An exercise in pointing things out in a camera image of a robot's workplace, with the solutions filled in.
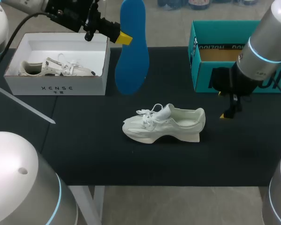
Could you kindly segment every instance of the white shoe in box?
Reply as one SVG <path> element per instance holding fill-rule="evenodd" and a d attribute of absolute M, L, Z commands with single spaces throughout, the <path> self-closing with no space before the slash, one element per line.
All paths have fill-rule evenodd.
<path fill-rule="evenodd" d="M 81 67 L 78 63 L 67 63 L 47 58 L 43 63 L 28 63 L 20 65 L 19 76 L 95 76 L 95 72 Z"/>

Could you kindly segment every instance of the shoelace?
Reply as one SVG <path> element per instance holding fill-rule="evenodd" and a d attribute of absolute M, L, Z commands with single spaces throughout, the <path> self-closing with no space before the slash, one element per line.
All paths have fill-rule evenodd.
<path fill-rule="evenodd" d="M 142 110 L 136 111 L 137 114 L 143 115 L 143 116 L 142 116 L 142 123 L 143 123 L 143 124 L 146 123 L 146 124 L 148 124 L 148 125 L 151 125 L 151 124 L 153 124 L 153 123 L 159 123 L 159 124 L 164 123 L 164 122 L 160 122 L 160 121 L 158 121 L 158 120 L 152 118 L 152 115 L 153 115 L 154 113 L 156 113 L 156 112 L 154 111 L 154 109 L 155 109 L 155 107 L 156 107 L 157 105 L 160 105 L 161 110 L 163 109 L 163 105 L 162 105 L 162 104 L 155 104 L 155 106 L 154 106 L 151 110 L 149 110 L 149 109 L 142 109 Z"/>
<path fill-rule="evenodd" d="M 69 61 L 66 61 L 67 63 L 66 64 L 64 64 L 64 63 L 61 63 L 61 68 L 62 69 L 60 69 L 60 70 L 57 70 L 56 71 L 56 73 L 58 73 L 59 75 L 63 72 L 63 73 L 65 73 L 66 75 L 73 75 L 73 70 L 74 70 L 74 67 L 82 67 L 80 64 L 79 64 L 79 62 L 74 62 L 74 61 L 71 61 L 71 62 L 69 62 Z"/>

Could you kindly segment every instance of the shoe sole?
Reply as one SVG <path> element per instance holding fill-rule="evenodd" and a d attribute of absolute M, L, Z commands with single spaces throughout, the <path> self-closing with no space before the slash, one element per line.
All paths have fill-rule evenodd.
<path fill-rule="evenodd" d="M 144 144 L 153 144 L 157 139 L 159 139 L 162 136 L 165 135 L 161 135 L 157 138 L 137 138 L 137 137 L 132 137 L 130 135 L 127 135 L 129 138 L 137 141 L 137 142 L 141 142 Z M 194 135 L 170 135 L 173 136 L 183 142 L 200 142 L 200 135 L 199 134 L 194 134 Z"/>

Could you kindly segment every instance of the teal shoebox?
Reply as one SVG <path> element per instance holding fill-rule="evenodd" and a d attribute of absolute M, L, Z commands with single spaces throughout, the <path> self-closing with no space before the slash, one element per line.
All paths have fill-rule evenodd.
<path fill-rule="evenodd" d="M 210 82 L 212 70 L 230 68 L 255 31 L 259 21 L 193 21 L 188 46 L 193 87 L 196 92 L 216 91 Z M 281 67 L 275 79 L 281 86 Z M 255 93 L 280 93 L 272 80 L 266 80 Z"/>

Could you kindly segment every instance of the gray floor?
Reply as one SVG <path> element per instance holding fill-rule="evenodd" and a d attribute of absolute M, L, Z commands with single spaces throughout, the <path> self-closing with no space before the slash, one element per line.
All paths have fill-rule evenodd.
<path fill-rule="evenodd" d="M 205 11 L 163 11 L 157 0 L 144 0 L 148 46 L 187 46 L 192 20 L 257 20 L 273 0 L 253 7 L 213 4 Z M 122 0 L 101 0 L 99 10 L 119 22 Z M 3 5 L 10 35 L 25 14 Z M 69 32 L 39 16 L 28 21 L 11 47 L 26 32 Z M 258 187 L 106 187 L 103 225 L 262 225 Z"/>

